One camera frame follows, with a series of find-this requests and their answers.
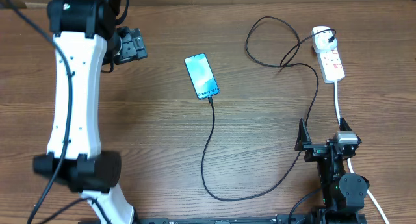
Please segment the Galaxy S24 smartphone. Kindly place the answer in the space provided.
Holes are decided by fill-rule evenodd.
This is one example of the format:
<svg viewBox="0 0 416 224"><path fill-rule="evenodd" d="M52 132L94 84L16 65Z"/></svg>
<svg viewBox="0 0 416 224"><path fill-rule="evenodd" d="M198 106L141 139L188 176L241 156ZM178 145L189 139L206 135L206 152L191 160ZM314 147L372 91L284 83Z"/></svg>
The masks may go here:
<svg viewBox="0 0 416 224"><path fill-rule="evenodd" d="M205 53L184 59L188 75L198 99L205 99L220 93L220 88Z"/></svg>

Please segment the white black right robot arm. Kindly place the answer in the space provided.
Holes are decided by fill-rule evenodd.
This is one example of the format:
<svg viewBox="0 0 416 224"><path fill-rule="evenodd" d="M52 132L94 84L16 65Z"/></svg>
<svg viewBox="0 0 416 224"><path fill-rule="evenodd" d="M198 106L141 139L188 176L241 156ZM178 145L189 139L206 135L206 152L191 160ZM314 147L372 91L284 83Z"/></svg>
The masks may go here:
<svg viewBox="0 0 416 224"><path fill-rule="evenodd" d="M366 223L359 211L365 206L369 181L356 173L347 173L344 161L356 155L360 137L341 118L340 130L324 144L313 144L304 119L299 121L295 150L305 152L306 162L316 162L320 187L301 198L289 212L288 223ZM294 218L294 211L304 201L322 192L323 206Z"/></svg>

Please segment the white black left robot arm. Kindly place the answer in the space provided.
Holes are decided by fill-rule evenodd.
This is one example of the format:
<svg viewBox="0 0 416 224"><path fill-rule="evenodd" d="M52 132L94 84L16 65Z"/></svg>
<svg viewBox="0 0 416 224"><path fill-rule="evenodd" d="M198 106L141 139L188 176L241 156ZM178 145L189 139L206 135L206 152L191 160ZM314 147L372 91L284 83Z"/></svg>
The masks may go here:
<svg viewBox="0 0 416 224"><path fill-rule="evenodd" d="M138 223L120 187L122 159L104 151L98 127L100 76L147 57L139 29L124 26L129 0L50 0L49 30L42 36L56 56L55 112L44 154L33 159L36 174L67 186L90 204L99 223Z"/></svg>

